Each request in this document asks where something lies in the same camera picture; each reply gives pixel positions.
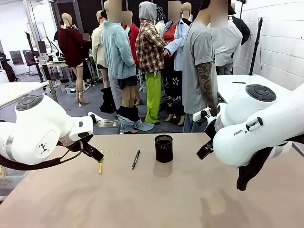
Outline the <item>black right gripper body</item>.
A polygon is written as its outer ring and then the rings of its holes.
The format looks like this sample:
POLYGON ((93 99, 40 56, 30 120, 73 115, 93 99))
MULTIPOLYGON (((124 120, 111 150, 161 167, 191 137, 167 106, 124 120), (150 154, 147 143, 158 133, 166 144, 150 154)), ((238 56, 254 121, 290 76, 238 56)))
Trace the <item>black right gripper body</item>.
POLYGON ((207 127, 204 131, 204 133, 210 138, 211 141, 213 141, 214 136, 216 135, 216 130, 215 130, 215 122, 216 122, 216 117, 206 117, 206 123, 207 127))

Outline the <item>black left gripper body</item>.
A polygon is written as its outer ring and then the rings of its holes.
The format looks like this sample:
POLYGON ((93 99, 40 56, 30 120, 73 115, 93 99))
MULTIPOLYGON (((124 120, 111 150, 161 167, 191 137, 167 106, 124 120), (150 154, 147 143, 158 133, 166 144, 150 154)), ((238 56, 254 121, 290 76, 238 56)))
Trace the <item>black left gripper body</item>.
POLYGON ((73 142, 71 145, 64 145, 64 147, 68 148, 70 151, 80 151, 81 143, 84 151, 92 151, 92 146, 89 144, 89 141, 93 138, 93 135, 88 135, 80 140, 73 142))

